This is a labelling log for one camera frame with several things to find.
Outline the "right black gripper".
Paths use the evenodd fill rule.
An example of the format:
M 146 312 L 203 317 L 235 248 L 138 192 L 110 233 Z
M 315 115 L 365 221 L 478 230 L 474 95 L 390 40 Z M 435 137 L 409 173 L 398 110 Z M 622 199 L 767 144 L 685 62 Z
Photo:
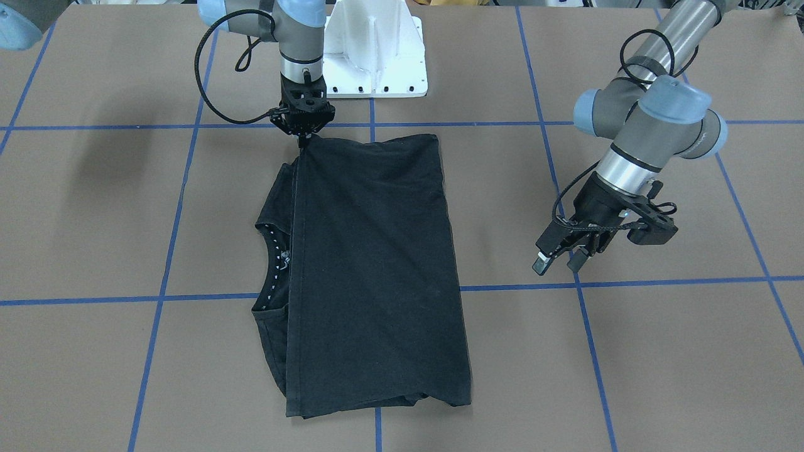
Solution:
M 335 107 L 327 99 L 324 77 L 296 83 L 280 77 L 281 100 L 270 110 L 270 123 L 285 134 L 298 136 L 299 149 L 305 149 L 312 134 L 321 131 L 335 116 Z

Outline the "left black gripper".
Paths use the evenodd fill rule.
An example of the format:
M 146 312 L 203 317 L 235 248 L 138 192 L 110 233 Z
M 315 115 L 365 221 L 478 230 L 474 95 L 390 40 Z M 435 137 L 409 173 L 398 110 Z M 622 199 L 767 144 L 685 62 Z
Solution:
M 567 192 L 586 177 L 585 184 L 574 198 L 574 214 L 561 217 L 557 208 Z M 559 193 L 551 210 L 551 223 L 535 242 L 539 249 L 532 269 L 544 276 L 555 255 L 572 251 L 567 266 L 577 274 L 587 260 L 605 252 L 620 230 L 628 232 L 634 244 L 651 244 L 651 192 L 646 183 L 634 193 L 624 191 L 598 173 L 581 173 Z

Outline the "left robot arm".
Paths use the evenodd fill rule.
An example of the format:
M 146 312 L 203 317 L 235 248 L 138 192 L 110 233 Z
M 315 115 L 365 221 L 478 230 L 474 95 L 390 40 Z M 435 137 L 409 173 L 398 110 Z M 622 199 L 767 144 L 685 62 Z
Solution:
M 603 89 L 589 90 L 575 103 L 579 131 L 611 141 L 603 157 L 579 175 L 585 180 L 571 217 L 553 211 L 535 245 L 533 269 L 544 275 L 557 257 L 572 256 L 579 271 L 625 230 L 634 244 L 665 244 L 678 231 L 672 202 L 656 204 L 658 175 L 672 158 L 706 158 L 727 140 L 727 123 L 712 110 L 706 92 L 681 80 L 707 32 L 736 1 L 675 1 L 657 28 L 635 37 L 645 42 L 626 57 Z

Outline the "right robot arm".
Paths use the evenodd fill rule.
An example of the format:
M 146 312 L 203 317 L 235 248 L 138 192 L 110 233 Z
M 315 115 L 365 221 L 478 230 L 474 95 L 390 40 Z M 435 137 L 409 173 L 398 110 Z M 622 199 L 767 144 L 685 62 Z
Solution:
M 334 119 L 323 74 L 325 1 L 195 1 L 209 26 L 193 56 L 199 94 L 209 109 L 233 125 L 269 119 L 276 128 L 298 138 L 305 148 Z M 2 1 L 2 49 L 23 51 L 43 35 L 66 9 L 79 1 Z M 236 120 L 215 108 L 206 94 L 199 63 L 207 40 L 217 29 L 255 38 L 241 60 L 259 43 L 276 43 L 281 55 L 278 106 L 253 119 Z

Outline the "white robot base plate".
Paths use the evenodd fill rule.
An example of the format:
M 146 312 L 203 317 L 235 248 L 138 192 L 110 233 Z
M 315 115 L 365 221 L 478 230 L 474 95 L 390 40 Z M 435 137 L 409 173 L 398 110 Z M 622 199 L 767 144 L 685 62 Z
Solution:
M 428 92 L 422 22 L 405 1 L 338 1 L 325 24 L 330 98 L 416 98 Z

